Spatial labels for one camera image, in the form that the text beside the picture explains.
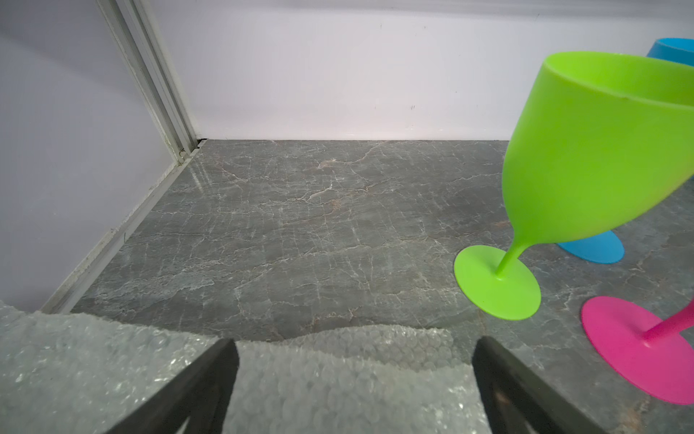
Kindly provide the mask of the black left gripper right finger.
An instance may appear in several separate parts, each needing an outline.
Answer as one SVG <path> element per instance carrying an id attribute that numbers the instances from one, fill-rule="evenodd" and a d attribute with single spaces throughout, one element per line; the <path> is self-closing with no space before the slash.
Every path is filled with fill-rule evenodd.
<path id="1" fill-rule="evenodd" d="M 491 336 L 477 341 L 472 365 L 493 434 L 604 432 Z"/>

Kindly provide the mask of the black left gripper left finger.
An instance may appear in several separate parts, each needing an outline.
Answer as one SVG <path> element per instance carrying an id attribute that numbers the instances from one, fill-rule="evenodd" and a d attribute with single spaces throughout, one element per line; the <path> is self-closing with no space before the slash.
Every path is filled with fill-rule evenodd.
<path id="1" fill-rule="evenodd" d="M 221 433 L 240 356 L 220 339 L 113 428 L 110 433 Z"/>

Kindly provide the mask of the pink plastic wine glass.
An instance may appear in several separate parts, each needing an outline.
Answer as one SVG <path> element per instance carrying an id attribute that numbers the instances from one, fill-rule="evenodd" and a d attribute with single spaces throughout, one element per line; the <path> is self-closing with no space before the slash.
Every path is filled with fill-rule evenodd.
<path id="1" fill-rule="evenodd" d="M 632 302 L 591 298 L 581 322 L 596 352 L 625 380 L 657 399 L 693 403 L 693 347 L 681 332 L 693 327 L 693 304 L 662 320 Z"/>

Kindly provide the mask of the left bubble wrap sheet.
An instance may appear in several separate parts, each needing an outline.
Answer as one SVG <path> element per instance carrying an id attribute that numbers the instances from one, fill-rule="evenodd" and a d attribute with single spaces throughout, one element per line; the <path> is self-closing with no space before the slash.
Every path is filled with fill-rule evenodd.
<path id="1" fill-rule="evenodd" d="M 213 344 L 95 316 L 1 308 L 1 430 L 102 433 Z M 473 369 L 443 329 L 346 327 L 241 341 L 227 433 L 486 433 Z"/>

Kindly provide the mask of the blue plastic wine glass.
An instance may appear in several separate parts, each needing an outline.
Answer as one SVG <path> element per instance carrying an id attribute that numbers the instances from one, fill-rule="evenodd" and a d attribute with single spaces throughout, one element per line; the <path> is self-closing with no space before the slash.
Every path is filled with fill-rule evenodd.
<path id="1" fill-rule="evenodd" d="M 658 39 L 646 56 L 693 66 L 693 40 L 677 37 Z M 597 264 L 614 264 L 625 256 L 623 242 L 612 231 L 574 242 L 558 243 L 558 247 L 575 257 Z"/>

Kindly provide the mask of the green plastic wine glass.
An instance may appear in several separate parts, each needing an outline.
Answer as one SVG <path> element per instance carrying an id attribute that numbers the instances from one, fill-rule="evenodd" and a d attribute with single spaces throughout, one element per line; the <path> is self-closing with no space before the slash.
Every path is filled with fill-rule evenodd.
<path id="1" fill-rule="evenodd" d="M 521 261 L 524 251 L 626 224 L 692 174 L 690 66 L 610 52 L 551 54 L 504 155 L 502 200 L 511 246 L 460 251 L 457 285 L 487 314 L 530 318 L 541 292 Z"/>

